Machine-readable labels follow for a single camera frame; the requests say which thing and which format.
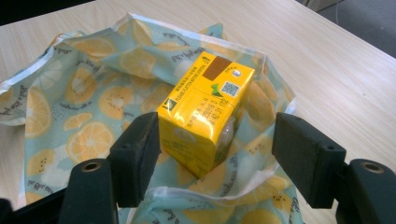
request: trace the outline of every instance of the wooden table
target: wooden table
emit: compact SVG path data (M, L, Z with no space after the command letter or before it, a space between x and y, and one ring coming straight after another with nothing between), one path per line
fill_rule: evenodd
M222 22L230 41L265 52L297 95L295 114L347 150L396 170L396 60L293 0L97 0L0 27L0 80L39 56L59 33L93 33L126 12L198 31ZM23 126L0 125L0 197L17 207ZM334 223L312 210L306 223Z

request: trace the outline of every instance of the floor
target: floor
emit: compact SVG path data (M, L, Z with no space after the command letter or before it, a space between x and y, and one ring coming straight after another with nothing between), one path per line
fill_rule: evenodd
M318 14L396 58L395 0L344 0Z

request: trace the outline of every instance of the plastic bag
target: plastic bag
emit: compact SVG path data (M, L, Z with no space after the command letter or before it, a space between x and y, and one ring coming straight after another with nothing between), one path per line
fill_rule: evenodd
M0 123L26 128L21 200L63 189L77 163L105 158L205 50L256 69L227 159L196 179L163 152L145 200L120 209L120 223L302 223L295 187L271 155L275 114L292 111L294 94L264 54L223 37L221 24L198 34L130 14L92 35L57 36L0 83Z

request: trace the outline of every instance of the drink carton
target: drink carton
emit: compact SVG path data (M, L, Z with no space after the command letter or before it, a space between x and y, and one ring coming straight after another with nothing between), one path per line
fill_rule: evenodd
M221 163L253 74L203 52L157 109L162 149L200 178Z

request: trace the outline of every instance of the lemon slice print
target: lemon slice print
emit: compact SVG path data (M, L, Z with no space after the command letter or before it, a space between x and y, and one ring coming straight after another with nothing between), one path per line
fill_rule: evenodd
M120 68L128 74L137 77L155 78L151 73L155 58L141 48L121 54L119 64Z
M131 121L125 120L125 121L122 123L122 126L121 126L122 131L125 132L125 130L129 127L129 125L131 125L131 123L132 123Z
M55 83L62 77L62 64L61 62L55 61L49 63L48 67L41 72L37 81L43 90L50 89Z
M210 35L223 40L227 40L227 36L223 32L223 26L221 23L216 23L212 26L206 27L204 30L198 32L201 35Z
M79 113L64 121L64 131L81 127L86 121L92 118L92 113Z
M121 35L125 35L126 31L128 29L129 26L129 22L125 22L123 25L121 25L118 29L117 29L117 33L121 34Z
M69 79L64 97L66 101L80 104L88 101L96 89L96 83L92 73L80 67Z
M222 57L226 57L231 61L236 61L236 57L238 56L238 51L217 44L204 43L203 48L219 53Z
M264 75L266 77L268 77L268 61L265 61L264 68L262 69L262 72L264 73Z
M249 156L255 156L257 153L265 155L271 152L272 137L268 134L260 134L253 140L251 140L245 147L244 150Z
M123 108L132 98L132 90L127 87L111 87L99 99L99 108L113 119L122 119Z
M165 100L166 96L172 89L173 87L169 84L159 84L153 93L140 106L142 113L148 113L156 109Z
M14 93L14 90L12 88L9 88L8 91L0 93L0 106L1 107L4 107L6 104L8 104L12 100L13 93Z
M134 37L134 40L140 45L152 45L151 31L149 27L142 21L132 21L132 36Z
M177 183L180 186L189 184L194 179L196 179L194 175L192 175L188 170L186 170L186 168L184 168L179 163L177 164Z
M44 134L50 128L51 113L50 104L44 93L40 89L31 88L28 91L25 136L33 138Z
M256 189L250 193L244 195L239 202L245 203L256 203L278 195L283 189L290 186L290 181L278 175L272 175L265 182L259 185Z
M114 140L113 132L103 122L93 121L79 132L70 135L66 151L74 163L104 158L108 155Z
M156 164L157 165L164 164L170 158L171 158L171 156L161 149L161 153L160 153L160 155L158 155L158 159L157 159L157 163Z
M238 136L233 137L233 141L228 149L228 155L235 154L240 148L243 148L244 143L238 138Z
M267 95L257 86L251 83L248 93L245 109L249 114L250 124L264 131L275 120L275 110Z
M132 86L134 86L135 90L148 90L155 81L155 79L153 78L143 78L136 76L129 77L131 80L131 84Z
M71 46L89 55L94 60L102 59L116 52L116 47L108 38L85 39L71 42Z
M33 192L26 192L25 197L26 197L27 204L37 202L38 200L44 198L44 196L41 196L41 195L33 193Z
M121 76L120 73L113 73L109 76L107 76L103 81L102 81L102 86L108 85L113 81L116 81L117 78L119 78Z
M163 51L176 51L176 50L187 50L190 47L189 46L184 46L184 45L179 45L175 41L167 41L167 42L161 42L157 45L157 48Z
M233 214L233 207L221 209L202 209L202 210L184 210L186 215L193 223L226 223Z
M278 210L289 212L291 209L291 199L287 194L277 194L273 196L274 207Z
M174 76L177 78L177 80L184 77L184 74L186 74L186 72L189 71L192 64L193 64L192 61L186 60L186 61L183 61L177 65L177 67L175 68L175 73L174 73Z
M262 80L256 82L256 84L260 89L265 91L265 94L271 101L277 101L277 92L270 80L265 77Z
M44 174L46 166L53 163L55 151L53 149L43 149L38 151L26 165L27 175Z
M250 224L250 223L271 223L277 224L281 223L279 217L277 217L274 213L264 210L257 209L245 214L245 216L241 220L242 224Z
M204 178L189 187L190 190L211 195L223 187L226 176L226 163L222 163Z

